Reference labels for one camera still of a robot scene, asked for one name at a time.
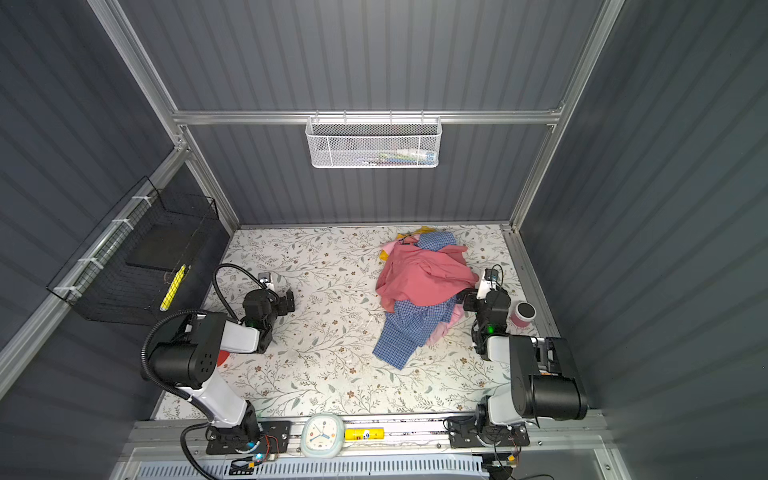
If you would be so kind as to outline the dark pink shirt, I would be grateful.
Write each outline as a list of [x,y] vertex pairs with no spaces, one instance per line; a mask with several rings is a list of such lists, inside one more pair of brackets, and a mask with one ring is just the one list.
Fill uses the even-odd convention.
[[423,233],[390,244],[375,291],[385,311],[408,301],[418,307],[442,304],[479,281],[467,265],[467,248],[451,232]]

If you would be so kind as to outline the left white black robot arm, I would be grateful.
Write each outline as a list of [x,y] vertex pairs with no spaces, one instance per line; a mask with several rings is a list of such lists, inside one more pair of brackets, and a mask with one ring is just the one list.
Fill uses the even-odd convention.
[[[222,269],[235,270],[257,285],[243,298],[242,318],[219,285]],[[233,437],[241,443],[241,450],[254,449],[266,434],[252,403],[235,393],[221,376],[219,355],[265,353],[277,319],[296,310],[295,295],[290,289],[276,292],[270,275],[256,276],[233,263],[217,265],[211,285],[224,310],[187,309],[160,319],[141,347],[142,376],[199,410],[206,418],[202,427],[216,438]]]

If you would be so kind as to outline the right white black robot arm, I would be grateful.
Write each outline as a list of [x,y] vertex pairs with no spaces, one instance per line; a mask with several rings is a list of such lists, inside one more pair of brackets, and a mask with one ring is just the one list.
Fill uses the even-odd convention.
[[475,351],[488,362],[508,367],[508,381],[477,405],[474,431],[491,437],[502,428],[516,429],[527,420],[575,421],[586,417],[589,402],[568,342],[561,337],[509,334],[508,321],[530,324],[537,310],[529,302],[513,303],[501,287],[481,294],[458,294],[465,311],[475,315],[471,335]]

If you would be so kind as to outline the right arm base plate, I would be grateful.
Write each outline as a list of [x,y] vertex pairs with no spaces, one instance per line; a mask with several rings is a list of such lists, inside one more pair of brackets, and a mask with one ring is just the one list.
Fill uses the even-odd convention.
[[457,415],[444,419],[443,427],[454,449],[522,448],[530,445],[525,423],[511,426],[483,424],[473,415]]

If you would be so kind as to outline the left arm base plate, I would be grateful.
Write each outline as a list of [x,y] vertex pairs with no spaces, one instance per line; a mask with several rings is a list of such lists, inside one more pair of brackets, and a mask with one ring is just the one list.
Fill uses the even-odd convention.
[[252,448],[254,454],[286,453],[291,426],[289,421],[260,421],[255,432],[249,432],[245,427],[208,427],[205,433],[208,441],[206,454],[245,454]]

